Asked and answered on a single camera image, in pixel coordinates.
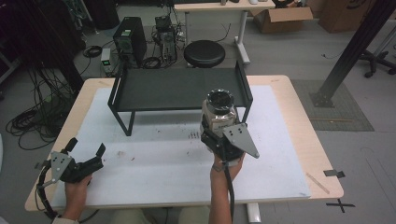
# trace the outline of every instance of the wooden table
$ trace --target wooden table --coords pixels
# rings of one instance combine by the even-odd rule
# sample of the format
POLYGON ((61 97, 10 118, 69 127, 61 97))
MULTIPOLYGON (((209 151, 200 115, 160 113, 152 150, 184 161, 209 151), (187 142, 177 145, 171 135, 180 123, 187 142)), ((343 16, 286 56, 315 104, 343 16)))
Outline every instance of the wooden table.
MULTIPOLYGON (((270 85, 272 87, 311 191, 309 199, 342 197, 344 191, 338 178, 336 176, 326 176, 323 173, 325 170, 332 170, 332 166, 289 78, 286 76, 249 76, 247 80, 249 85, 270 85)), ((60 151, 72 137, 77 135, 96 90, 99 88, 111 88, 113 83, 114 78, 92 78, 85 81, 80 95, 53 146, 53 150, 60 151)), ((46 188, 49 201, 51 201, 55 188, 56 185, 46 188)), ((35 186, 25 203, 25 209, 27 211, 37 211, 35 206, 35 186)))
POLYGON ((244 64, 249 64, 250 59, 248 58, 247 51, 244 46, 244 32, 245 24, 248 17, 249 10, 265 10, 274 8, 275 4, 273 1, 268 0, 266 2, 259 2, 257 5, 251 5, 248 0, 240 0, 239 3, 233 3, 228 1, 225 6, 220 3, 200 3, 200 4, 176 4, 175 10, 185 13, 186 22, 186 43, 190 44, 190 27, 189 27, 189 14, 190 12, 196 11, 223 11, 223 10, 239 10, 241 14, 241 24, 239 27, 239 35, 235 37, 235 44, 238 47, 239 53, 241 54, 242 61, 244 64))

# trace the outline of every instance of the tape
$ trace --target tape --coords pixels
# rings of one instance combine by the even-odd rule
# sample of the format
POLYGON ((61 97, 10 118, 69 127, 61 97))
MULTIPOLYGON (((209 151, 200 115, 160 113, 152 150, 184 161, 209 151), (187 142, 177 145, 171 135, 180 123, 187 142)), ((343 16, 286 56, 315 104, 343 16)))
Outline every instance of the tape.
POLYGON ((337 178, 346 177, 343 171, 337 172, 336 170, 323 171, 326 176, 337 176, 337 178))

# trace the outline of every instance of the black post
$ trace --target black post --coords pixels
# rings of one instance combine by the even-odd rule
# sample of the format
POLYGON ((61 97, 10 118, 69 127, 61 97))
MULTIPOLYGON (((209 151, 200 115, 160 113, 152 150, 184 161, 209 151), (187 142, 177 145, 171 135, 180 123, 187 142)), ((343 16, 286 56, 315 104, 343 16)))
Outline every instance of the black post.
POLYGON ((353 35, 340 59, 317 93, 311 94, 316 107, 332 107, 332 97, 359 57, 396 8, 395 0, 376 0, 364 22, 353 35))

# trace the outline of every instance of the leg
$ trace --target leg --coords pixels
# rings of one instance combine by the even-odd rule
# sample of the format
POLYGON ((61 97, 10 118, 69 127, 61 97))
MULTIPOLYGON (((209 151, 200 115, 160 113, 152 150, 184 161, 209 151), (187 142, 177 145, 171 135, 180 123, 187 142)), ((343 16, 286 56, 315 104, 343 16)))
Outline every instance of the leg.
POLYGON ((110 224, 151 224, 141 209, 118 210, 111 218, 110 224))
POLYGON ((244 62, 244 64, 250 64, 250 59, 248 58, 248 54, 247 51, 245 50, 245 46, 243 43, 247 17, 248 17, 248 12, 246 10, 242 11, 241 26, 239 27, 239 36, 235 37, 235 43, 236 46, 238 47, 239 53, 241 54, 242 61, 244 62))
POLYGON ((209 207, 184 207, 178 216, 178 224, 207 224, 209 207))

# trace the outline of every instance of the cardboard box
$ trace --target cardboard box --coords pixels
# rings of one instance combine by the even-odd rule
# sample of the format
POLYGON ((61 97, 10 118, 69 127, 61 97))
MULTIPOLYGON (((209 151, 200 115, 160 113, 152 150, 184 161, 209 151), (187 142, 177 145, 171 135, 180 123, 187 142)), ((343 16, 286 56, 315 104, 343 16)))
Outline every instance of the cardboard box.
POLYGON ((319 25, 329 33, 355 31, 359 28, 375 1, 327 1, 319 25))
POLYGON ((320 18, 327 0, 307 0, 306 5, 311 8, 314 18, 320 18))
POLYGON ((254 17, 254 22, 264 34, 296 32, 303 21, 313 20, 309 7, 266 9, 254 17))

